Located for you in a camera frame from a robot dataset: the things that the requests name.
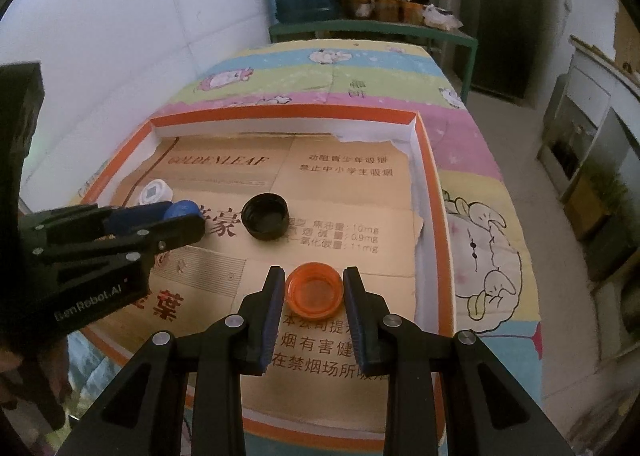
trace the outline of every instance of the tile floor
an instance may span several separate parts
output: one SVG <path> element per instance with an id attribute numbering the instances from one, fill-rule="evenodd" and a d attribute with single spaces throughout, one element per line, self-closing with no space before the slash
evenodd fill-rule
<path id="1" fill-rule="evenodd" d="M 596 371 L 597 323 L 582 250 L 536 160 L 542 113 L 478 92 L 466 105 L 500 166 L 529 246 L 542 317 L 543 406 L 566 435 L 614 384 L 612 371 Z"/>

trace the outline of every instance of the green metal frame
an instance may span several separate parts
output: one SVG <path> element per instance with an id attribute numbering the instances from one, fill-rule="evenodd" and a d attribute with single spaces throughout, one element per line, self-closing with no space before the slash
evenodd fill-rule
<path id="1" fill-rule="evenodd" d="M 462 31 L 444 31 L 428 26 L 413 26 L 410 24 L 400 24 L 395 22 L 380 22 L 371 20 L 351 20 L 338 19 L 332 21 L 303 22 L 297 24 L 274 24 L 269 28 L 271 42 L 279 42 L 279 37 L 284 35 L 296 35 L 313 33 L 319 31 L 354 31 L 382 33 L 389 35 L 408 35 L 412 37 L 423 37 L 436 41 L 453 42 L 459 46 L 469 48 L 469 56 L 466 61 L 465 76 L 462 79 L 462 89 L 460 98 L 466 103 L 466 96 L 471 88 L 471 76 L 476 63 L 476 51 L 478 49 L 478 39 L 470 37 Z"/>

